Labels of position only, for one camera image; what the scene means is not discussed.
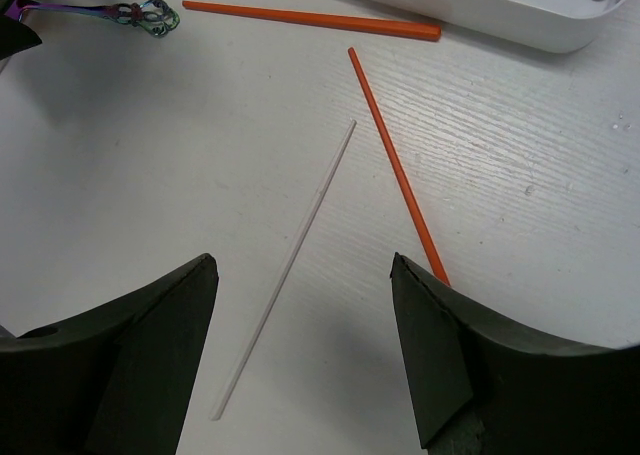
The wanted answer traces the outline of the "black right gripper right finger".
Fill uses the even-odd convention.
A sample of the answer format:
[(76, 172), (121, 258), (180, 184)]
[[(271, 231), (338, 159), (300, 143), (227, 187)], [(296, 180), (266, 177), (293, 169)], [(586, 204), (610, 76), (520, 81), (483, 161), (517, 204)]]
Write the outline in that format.
[(635, 454), (639, 349), (508, 318), (396, 255), (392, 299), (420, 446), (430, 454)]

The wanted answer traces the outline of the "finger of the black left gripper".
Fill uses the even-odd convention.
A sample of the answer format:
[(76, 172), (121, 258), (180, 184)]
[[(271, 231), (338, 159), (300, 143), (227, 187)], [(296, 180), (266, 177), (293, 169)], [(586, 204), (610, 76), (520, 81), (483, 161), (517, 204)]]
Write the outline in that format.
[(0, 59), (37, 47), (42, 44), (40, 36), (22, 22), (21, 16), (1, 15)]

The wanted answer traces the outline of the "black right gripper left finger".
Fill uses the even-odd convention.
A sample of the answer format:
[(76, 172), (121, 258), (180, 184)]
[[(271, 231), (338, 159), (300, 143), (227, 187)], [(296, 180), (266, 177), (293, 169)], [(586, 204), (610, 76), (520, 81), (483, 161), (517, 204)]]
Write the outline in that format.
[(3, 329), (2, 453), (176, 453), (217, 289), (202, 254), (73, 317)]

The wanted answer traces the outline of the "iridescent purple spoon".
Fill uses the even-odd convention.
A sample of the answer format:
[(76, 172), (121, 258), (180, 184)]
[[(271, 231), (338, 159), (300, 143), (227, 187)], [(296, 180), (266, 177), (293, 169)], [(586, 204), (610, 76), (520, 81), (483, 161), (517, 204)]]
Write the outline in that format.
[(46, 11), (92, 16), (118, 25), (143, 29), (154, 38), (163, 38), (180, 24), (179, 14), (164, 0), (143, 3), (116, 3), (113, 5), (78, 6), (42, 3), (35, 0), (16, 0), (9, 14), (21, 21), (29, 11)]

